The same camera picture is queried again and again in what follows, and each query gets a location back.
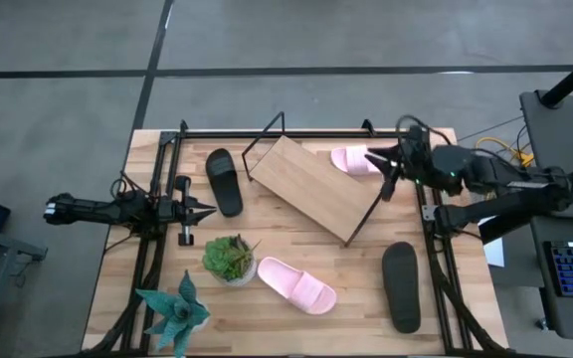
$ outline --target slide sandal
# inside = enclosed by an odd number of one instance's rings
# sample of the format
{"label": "slide sandal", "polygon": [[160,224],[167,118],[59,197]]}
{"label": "slide sandal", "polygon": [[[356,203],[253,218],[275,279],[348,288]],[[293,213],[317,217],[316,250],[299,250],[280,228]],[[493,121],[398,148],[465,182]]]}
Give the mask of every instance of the slide sandal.
{"label": "slide sandal", "polygon": [[223,148],[214,150],[207,157],[205,170],[220,212],[228,218],[242,213],[243,198],[231,154]]}
{"label": "slide sandal", "polygon": [[337,169],[347,174],[367,175],[379,173],[379,169],[364,156],[367,152],[366,145],[335,148],[330,152],[330,160]]}
{"label": "slide sandal", "polygon": [[417,255],[408,243],[391,245],[382,258],[384,291],[393,325],[401,333],[413,333],[421,325]]}
{"label": "slide sandal", "polygon": [[337,294],[326,283],[275,258],[264,258],[258,276],[282,297],[308,314],[328,312]]}

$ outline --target succulent plant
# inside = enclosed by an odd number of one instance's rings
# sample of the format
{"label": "succulent plant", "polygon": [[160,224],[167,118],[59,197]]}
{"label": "succulent plant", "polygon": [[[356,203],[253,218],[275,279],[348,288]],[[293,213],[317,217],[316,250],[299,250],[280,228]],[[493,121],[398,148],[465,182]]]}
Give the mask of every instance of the succulent plant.
{"label": "succulent plant", "polygon": [[258,244],[249,248],[240,234],[217,238],[207,243],[203,266],[227,281],[242,278],[252,264],[253,251]]}
{"label": "succulent plant", "polygon": [[144,289],[137,289],[136,293],[143,297],[151,309],[163,316],[160,322],[145,330],[147,334],[162,335],[156,350],[173,342],[174,355],[177,358],[183,357],[192,328],[209,317],[205,306],[196,299],[196,286],[187,270],[178,286],[178,294]]}

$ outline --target black slide sandal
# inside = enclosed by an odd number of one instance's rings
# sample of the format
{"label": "black slide sandal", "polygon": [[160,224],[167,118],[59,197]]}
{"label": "black slide sandal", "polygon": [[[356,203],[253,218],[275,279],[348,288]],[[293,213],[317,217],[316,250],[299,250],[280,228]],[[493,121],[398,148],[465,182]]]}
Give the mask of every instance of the black slide sandal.
{"label": "black slide sandal", "polygon": [[413,333],[421,325],[417,255],[408,243],[391,245],[382,257],[384,290],[393,325],[401,333]]}
{"label": "black slide sandal", "polygon": [[214,150],[207,157],[205,170],[220,212],[228,218],[242,213],[243,198],[231,154],[223,148]]}

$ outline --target wooden board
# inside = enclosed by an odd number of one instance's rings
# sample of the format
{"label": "wooden board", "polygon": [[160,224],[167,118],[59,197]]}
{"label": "wooden board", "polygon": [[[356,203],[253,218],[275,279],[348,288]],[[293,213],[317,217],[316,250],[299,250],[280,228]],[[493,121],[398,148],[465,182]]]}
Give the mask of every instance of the wooden board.
{"label": "wooden board", "polygon": [[[446,130],[454,140],[454,133]],[[139,185],[148,187],[156,155],[159,131],[134,132],[125,170]],[[249,153],[250,166],[271,148],[275,140],[261,140]],[[391,139],[305,139],[296,143],[318,158],[330,160],[338,146],[367,144],[390,146]],[[205,174],[205,160],[217,148],[227,148],[238,170],[245,209],[236,218],[214,214],[193,229],[195,246],[179,247],[179,225],[171,225],[167,237],[159,289],[174,292],[188,269],[198,296],[212,313],[209,324],[192,335],[188,355],[402,355],[442,354],[433,288],[428,269],[414,184],[400,181],[389,203],[380,204],[350,248],[258,182],[249,182],[242,162],[248,139],[184,140],[179,174],[189,175],[191,194],[216,204]],[[357,179],[377,189],[378,176]],[[258,259],[276,257],[305,269],[330,284],[338,302],[322,316],[310,316],[286,302],[257,277],[240,288],[224,287],[202,267],[205,243],[216,237],[240,233],[257,248]],[[108,245],[125,237],[112,229]],[[418,256],[422,324],[414,334],[400,334],[390,320],[382,289],[381,257],[395,242],[413,245]],[[481,326],[503,346],[505,333],[485,263],[481,243],[469,237],[453,240],[464,299]],[[84,348],[98,343],[127,304],[138,239],[110,251],[101,264]],[[134,345],[140,333],[142,312],[137,316]],[[454,312],[449,310],[453,337],[459,341]],[[157,337],[152,339],[151,353]],[[171,347],[158,354],[170,355]]]}
{"label": "wooden board", "polygon": [[377,191],[282,136],[251,177],[346,243]]}

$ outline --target concrete floor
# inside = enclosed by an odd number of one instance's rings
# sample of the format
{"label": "concrete floor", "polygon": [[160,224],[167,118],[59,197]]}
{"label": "concrete floor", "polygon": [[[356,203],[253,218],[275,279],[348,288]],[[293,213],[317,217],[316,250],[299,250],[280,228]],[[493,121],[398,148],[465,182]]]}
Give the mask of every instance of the concrete floor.
{"label": "concrete floor", "polygon": [[[0,71],[145,69],[162,0],[0,0]],[[159,68],[572,65],[573,1],[176,0]],[[459,135],[520,115],[522,91],[563,73],[157,79],[143,126],[390,127],[403,113]],[[107,199],[121,168],[143,80],[0,80],[0,203],[7,232],[50,248],[11,284],[0,357],[75,353],[106,227],[52,227],[45,201],[70,191]],[[494,129],[512,141],[522,120]],[[480,135],[463,144],[474,145]],[[539,332],[535,290],[497,287],[510,346],[573,357]],[[60,307],[48,310],[47,307]]]}

